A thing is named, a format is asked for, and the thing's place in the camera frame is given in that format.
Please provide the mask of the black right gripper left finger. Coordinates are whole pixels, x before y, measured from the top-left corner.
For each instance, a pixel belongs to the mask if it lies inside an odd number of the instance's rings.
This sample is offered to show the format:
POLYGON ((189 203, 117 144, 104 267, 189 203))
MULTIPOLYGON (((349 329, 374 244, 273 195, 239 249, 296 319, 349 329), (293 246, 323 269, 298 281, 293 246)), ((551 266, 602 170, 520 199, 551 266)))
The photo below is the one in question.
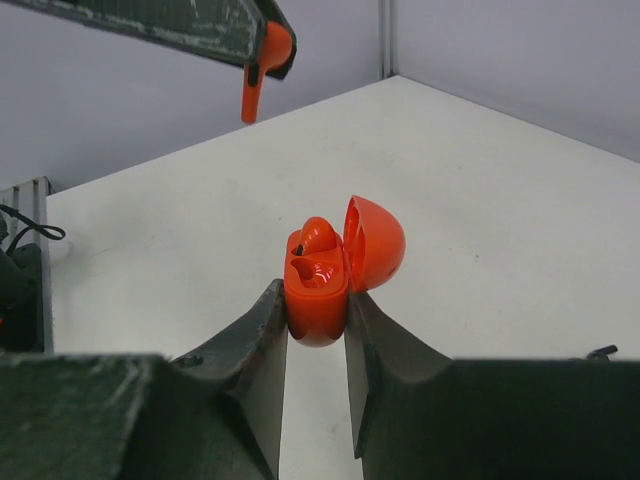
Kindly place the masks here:
POLYGON ((169 360, 5 354, 5 479, 275 479, 287 354, 284 285, 169 360))

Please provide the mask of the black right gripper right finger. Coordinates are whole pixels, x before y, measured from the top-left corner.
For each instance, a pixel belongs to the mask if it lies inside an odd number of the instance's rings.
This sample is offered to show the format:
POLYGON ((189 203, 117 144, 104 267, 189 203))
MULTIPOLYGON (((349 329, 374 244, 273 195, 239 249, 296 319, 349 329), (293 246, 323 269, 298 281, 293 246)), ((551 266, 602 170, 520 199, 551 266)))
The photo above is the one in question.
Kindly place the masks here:
POLYGON ((635 361, 452 359, 365 293, 344 333, 367 479, 635 479, 635 361))

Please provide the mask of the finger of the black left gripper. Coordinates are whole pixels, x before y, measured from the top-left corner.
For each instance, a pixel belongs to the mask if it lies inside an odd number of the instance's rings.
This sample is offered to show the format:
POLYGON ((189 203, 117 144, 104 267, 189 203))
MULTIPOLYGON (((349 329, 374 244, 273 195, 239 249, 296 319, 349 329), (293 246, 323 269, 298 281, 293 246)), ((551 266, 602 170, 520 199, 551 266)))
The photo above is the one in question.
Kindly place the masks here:
POLYGON ((259 57, 263 14, 251 1, 14 1, 14 6, 232 65, 259 57))
POLYGON ((262 75, 283 80, 291 70, 297 53, 297 40, 293 28, 274 0, 257 2, 267 20, 266 36, 259 57, 262 75))

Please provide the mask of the red earbud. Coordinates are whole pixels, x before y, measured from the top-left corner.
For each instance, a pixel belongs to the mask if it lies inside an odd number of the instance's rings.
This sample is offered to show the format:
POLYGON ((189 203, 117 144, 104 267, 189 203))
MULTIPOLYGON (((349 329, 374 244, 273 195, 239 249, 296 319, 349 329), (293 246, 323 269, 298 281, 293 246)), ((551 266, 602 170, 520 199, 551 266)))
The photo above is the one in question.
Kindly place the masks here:
POLYGON ((293 37, 284 26, 268 21, 262 49, 256 63, 244 67, 241 120, 254 124, 258 109, 262 84, 266 74, 283 66, 293 51, 293 37))
POLYGON ((297 256, 311 255, 333 250, 337 237, 332 225, 324 218, 309 218, 300 230, 294 253, 297 256))

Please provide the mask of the red round charging case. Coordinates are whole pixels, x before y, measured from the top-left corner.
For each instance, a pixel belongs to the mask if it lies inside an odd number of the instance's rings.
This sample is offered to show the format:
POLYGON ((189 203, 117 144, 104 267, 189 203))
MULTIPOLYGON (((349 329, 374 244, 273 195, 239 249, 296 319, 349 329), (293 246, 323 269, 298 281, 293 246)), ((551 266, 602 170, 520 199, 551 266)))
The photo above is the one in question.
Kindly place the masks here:
POLYGON ((349 200, 342 233, 330 251, 297 256, 300 230, 289 234, 284 261, 287 325, 300 344, 318 348, 337 341, 347 323, 351 293, 387 283, 399 270, 406 237, 387 209, 361 196, 349 200))

